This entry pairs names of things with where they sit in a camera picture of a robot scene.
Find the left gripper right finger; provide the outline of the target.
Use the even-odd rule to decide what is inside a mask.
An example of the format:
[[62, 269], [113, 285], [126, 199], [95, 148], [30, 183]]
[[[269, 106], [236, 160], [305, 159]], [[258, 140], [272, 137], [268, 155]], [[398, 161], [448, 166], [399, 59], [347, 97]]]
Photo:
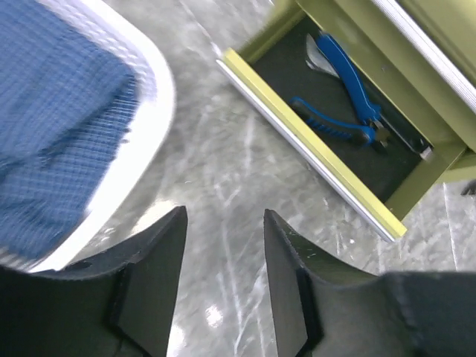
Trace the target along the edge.
[[473, 356], [475, 274], [373, 275], [327, 253], [273, 210], [264, 243], [280, 356]]

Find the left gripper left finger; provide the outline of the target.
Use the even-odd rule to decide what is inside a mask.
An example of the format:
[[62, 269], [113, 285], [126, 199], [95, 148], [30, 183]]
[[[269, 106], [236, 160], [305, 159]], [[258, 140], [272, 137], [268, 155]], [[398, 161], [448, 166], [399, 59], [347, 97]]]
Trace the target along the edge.
[[2, 268], [1, 354], [165, 356], [186, 237], [180, 206], [62, 271]]

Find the black adjustable wrench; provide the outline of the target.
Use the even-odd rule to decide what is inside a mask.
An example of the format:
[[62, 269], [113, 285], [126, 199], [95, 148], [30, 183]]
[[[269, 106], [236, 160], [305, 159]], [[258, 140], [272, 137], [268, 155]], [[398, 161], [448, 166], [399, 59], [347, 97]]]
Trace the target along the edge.
[[[364, 88], [367, 95], [372, 101], [372, 97], [377, 96], [378, 92], [375, 89], [364, 84]], [[421, 134], [415, 130], [415, 128], [409, 124], [406, 119], [401, 116], [391, 106], [380, 106], [381, 108], [381, 123], [390, 132], [390, 138], [398, 138], [412, 153], [425, 158], [432, 151], [432, 146], [429, 142], [421, 136]]]

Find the blue handled pliers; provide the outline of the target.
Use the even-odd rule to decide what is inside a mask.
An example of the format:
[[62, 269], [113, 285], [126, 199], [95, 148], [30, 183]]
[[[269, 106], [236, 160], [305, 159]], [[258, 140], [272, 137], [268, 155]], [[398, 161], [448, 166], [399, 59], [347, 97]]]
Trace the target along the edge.
[[390, 132], [382, 125], [380, 106], [371, 102], [364, 84], [347, 53], [328, 33], [318, 37], [306, 36], [306, 55], [311, 68], [331, 74], [344, 84], [353, 105], [358, 124], [333, 119], [312, 107], [301, 97], [293, 97], [290, 106], [308, 125], [342, 141], [359, 147], [373, 147], [384, 152], [388, 146]]

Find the olive green tool chest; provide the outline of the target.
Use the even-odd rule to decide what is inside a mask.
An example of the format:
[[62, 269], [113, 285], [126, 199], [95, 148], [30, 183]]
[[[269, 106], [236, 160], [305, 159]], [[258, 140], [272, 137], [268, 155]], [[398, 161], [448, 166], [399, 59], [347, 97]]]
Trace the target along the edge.
[[475, 192], [473, 1], [285, 1], [218, 61], [379, 235], [437, 182]]

